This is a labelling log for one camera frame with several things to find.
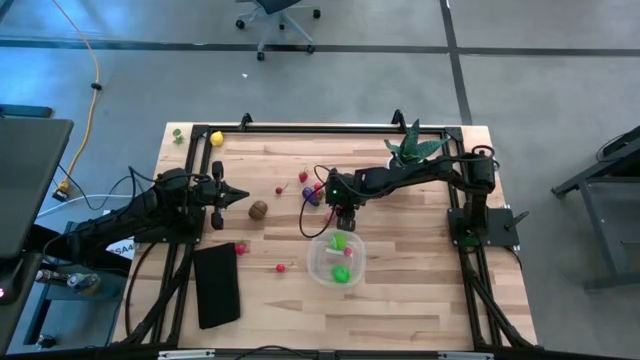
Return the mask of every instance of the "black notebook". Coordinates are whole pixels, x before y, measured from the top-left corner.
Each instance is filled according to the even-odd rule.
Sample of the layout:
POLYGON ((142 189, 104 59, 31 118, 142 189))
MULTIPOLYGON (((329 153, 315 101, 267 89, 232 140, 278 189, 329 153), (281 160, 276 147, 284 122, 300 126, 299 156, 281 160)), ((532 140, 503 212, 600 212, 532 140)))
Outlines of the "black notebook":
POLYGON ((240 317, 240 289, 235 244, 198 250, 193 257, 200 329, 240 317))

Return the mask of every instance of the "clear plastic container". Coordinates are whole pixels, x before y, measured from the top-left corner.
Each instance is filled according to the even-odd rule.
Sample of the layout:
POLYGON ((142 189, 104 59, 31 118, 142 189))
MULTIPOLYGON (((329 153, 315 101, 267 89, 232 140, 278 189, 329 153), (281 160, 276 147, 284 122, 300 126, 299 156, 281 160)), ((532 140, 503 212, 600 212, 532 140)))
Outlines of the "clear plastic container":
POLYGON ((311 240, 309 254, 307 255, 307 271, 309 275, 320 284, 332 288, 350 288, 357 284, 367 262, 367 253, 364 242, 358 235, 340 230, 327 230, 322 235, 311 240), (351 249, 351 255, 344 255, 344 250, 335 250, 330 246, 334 235, 342 234, 346 237, 346 246, 351 249), (349 269, 350 279, 346 283, 334 280, 332 269, 335 266, 345 266, 349 269))

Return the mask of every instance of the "potted plant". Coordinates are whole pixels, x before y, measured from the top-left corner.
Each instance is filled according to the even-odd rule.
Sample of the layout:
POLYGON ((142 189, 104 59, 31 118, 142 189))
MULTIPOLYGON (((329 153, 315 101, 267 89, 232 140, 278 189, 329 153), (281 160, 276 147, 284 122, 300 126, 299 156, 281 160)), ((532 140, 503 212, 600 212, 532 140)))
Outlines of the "potted plant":
POLYGON ((424 161, 429 155, 438 150, 449 138, 442 140, 429 140, 418 144, 420 136, 420 119, 416 120, 400 145, 393 145, 388 139, 384 140, 387 149, 391 150, 391 157, 387 160, 387 169, 418 164, 424 161))

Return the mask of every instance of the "white cable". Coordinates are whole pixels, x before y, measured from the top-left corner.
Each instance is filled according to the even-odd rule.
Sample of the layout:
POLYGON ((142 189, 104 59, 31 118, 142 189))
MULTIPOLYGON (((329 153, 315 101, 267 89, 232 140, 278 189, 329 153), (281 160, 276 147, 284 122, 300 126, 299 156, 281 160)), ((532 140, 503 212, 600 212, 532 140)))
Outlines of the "white cable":
MULTIPOLYGON (((94 197, 127 198, 127 199, 131 199, 131 195, 108 195, 108 194, 87 195, 87 199, 94 198, 94 197)), ((71 199, 71 200, 65 201, 60 205, 56 205, 56 206, 52 207, 51 209, 45 210, 45 211, 43 211, 41 213, 38 213, 38 216, 36 218, 39 218, 40 216, 47 215, 48 213, 52 212, 53 210, 56 210, 56 209, 61 208, 61 207, 65 206, 65 205, 69 205, 72 202, 75 202, 75 201, 78 201, 78 200, 82 200, 82 199, 84 199, 84 196, 80 196, 80 197, 77 197, 75 199, 71 199)))

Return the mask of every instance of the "green plant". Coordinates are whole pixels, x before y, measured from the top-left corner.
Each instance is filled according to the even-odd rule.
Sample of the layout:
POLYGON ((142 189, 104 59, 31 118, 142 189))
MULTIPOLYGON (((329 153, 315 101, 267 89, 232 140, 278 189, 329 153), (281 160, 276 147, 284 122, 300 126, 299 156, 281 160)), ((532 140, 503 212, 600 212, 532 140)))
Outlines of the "green plant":
POLYGON ((387 145, 387 149, 391 150, 391 153, 400 163, 400 165, 417 164, 420 161, 426 159, 429 155, 438 150, 440 146, 446 143, 449 138, 442 140, 429 140, 418 144, 418 137, 420 136, 420 119, 416 120, 411 128, 407 130, 407 135, 402 139, 400 146, 393 145, 389 140, 385 139, 384 143, 387 145))
POLYGON ((184 136, 182 136, 182 131, 180 129, 173 130, 173 143, 176 145, 180 145, 184 142, 184 136))

